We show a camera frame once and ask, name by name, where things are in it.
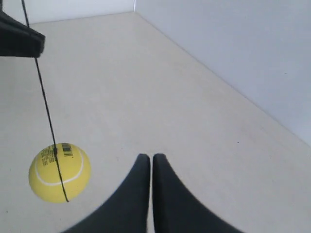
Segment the black string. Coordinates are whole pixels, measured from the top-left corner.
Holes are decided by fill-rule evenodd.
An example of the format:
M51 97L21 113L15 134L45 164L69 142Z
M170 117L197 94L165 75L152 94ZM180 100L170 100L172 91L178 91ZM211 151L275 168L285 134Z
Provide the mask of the black string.
M28 15L27 15L27 11L26 11L25 1L21 0L21 2L22 2L22 5L23 5L24 15L25 15L25 18L26 18L26 25L27 25L27 27L29 29L29 35L31 37L32 34L31 34L31 31L30 31L30 25L29 25L29 21L28 21ZM54 157L55 157L55 161L56 161L56 164L57 164L59 179L60 179L60 182L62 184L62 188L63 188L63 192L64 192L64 196L65 196L66 202L69 202L69 200L67 198L66 191L65 191L65 186L64 186L64 183L63 183L62 174L60 172L60 167L59 167L58 158L57 158L57 146L56 146L56 140L55 140L53 126L52 126L51 115L50 115L50 111L49 111L49 107L48 107L48 101L47 101L47 98L45 96L45 91L44 91L44 87L43 87L43 82L42 82L39 62L38 62L38 59L36 57L35 57L35 66L37 68L37 72L38 72L38 76L39 76L39 80L40 80L40 85L41 85L41 90L42 90L42 95L43 95L43 99L44 99L44 103L45 103L45 108L46 108L46 111L47 111L47 114L48 114L50 130L51 130L52 138L53 138L53 152L54 152Z

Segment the black object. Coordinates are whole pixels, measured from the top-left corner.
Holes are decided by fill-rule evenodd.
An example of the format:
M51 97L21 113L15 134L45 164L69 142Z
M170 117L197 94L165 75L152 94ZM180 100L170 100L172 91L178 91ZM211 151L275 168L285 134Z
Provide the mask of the black object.
M202 205L182 184L164 154L153 158L156 233L241 233Z
M146 233L149 189L150 158L140 154L116 192L64 233Z
M44 43L44 35L3 12L0 0L0 56L37 58L44 50Z

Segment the white wall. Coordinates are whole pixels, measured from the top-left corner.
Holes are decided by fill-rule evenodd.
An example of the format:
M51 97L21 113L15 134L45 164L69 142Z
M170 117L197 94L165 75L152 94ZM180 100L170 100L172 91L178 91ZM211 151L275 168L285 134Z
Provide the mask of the white wall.
M311 145L311 1L137 0L136 11Z
M131 12L134 0L25 0L31 23ZM4 0L3 10L25 22L21 0Z

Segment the yellow ball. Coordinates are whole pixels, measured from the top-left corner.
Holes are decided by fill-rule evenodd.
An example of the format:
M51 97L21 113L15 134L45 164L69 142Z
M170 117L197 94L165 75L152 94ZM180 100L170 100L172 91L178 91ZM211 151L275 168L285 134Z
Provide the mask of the yellow ball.
M59 143L57 160L68 200L78 196L91 176L91 164L86 153L75 145ZM43 149L29 169L29 184L33 192L44 201L66 202L53 145Z

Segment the gray floor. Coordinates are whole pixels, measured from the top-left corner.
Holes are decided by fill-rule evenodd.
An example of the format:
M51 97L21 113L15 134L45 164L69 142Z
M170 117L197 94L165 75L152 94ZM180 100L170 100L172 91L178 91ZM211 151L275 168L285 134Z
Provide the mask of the gray floor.
M38 24L57 142L89 155L70 203L28 184L51 144L32 59L0 58L0 232L54 233L118 187L138 153L166 153L206 206L250 233L311 230L311 148L134 13ZM149 221L150 232L152 221Z

